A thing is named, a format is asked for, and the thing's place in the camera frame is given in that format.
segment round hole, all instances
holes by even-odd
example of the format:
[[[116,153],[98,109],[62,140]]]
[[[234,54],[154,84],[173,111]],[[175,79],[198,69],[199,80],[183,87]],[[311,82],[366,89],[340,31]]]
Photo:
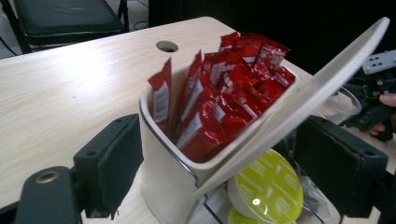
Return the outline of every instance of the round hole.
[[[48,171],[35,179],[37,184],[46,184],[58,178],[61,175],[59,171]]]
[[[157,49],[167,53],[176,52],[178,50],[178,46],[175,43],[166,40],[159,41],[156,46]]]
[[[95,151],[89,151],[89,152],[87,153],[87,156],[94,156],[94,155],[96,155],[96,152],[95,152]]]

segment wooden table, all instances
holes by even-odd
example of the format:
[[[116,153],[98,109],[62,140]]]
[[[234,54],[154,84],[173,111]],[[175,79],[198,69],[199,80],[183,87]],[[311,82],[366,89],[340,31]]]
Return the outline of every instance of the wooden table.
[[[51,166],[72,167],[73,156],[110,121],[139,113],[140,92],[169,57],[174,71],[185,68],[198,50],[217,51],[219,37],[231,32],[203,17],[0,60],[0,207],[20,198],[30,175]],[[163,40],[177,44],[178,51],[158,50],[156,43]],[[309,77],[283,63],[302,78]],[[148,140],[142,135],[143,148]],[[394,172],[395,141],[373,142],[392,157],[389,170]],[[140,187],[138,172],[111,223],[159,222]]]

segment white lid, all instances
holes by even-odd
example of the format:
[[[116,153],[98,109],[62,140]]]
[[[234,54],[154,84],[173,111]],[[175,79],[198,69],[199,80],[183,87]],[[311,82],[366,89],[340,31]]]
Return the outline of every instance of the white lid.
[[[297,88],[294,94],[291,94],[291,97],[279,110],[262,121],[262,126],[255,135],[194,192],[193,197],[201,198],[297,128],[359,70],[364,60],[373,53],[381,41],[388,26],[388,18],[380,19],[312,78],[302,83],[302,86]]]

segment hand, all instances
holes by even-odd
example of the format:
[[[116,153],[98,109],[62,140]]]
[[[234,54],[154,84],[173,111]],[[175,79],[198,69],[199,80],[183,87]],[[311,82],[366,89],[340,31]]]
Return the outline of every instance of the hand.
[[[386,93],[382,94],[379,97],[379,101],[384,105],[395,106],[396,107],[396,93]],[[391,116],[392,129],[395,133],[396,130],[396,114]],[[379,133],[385,131],[385,126],[382,123],[376,124],[373,128],[371,128],[368,133],[374,136],[377,136]]]

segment black plastic bracket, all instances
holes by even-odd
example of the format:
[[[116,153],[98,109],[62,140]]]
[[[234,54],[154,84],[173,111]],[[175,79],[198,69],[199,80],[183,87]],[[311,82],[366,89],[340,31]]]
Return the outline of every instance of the black plastic bracket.
[[[142,161],[138,115],[116,119],[75,155],[72,169],[31,175],[21,199],[0,209],[0,223],[82,223],[83,210],[113,219]]]

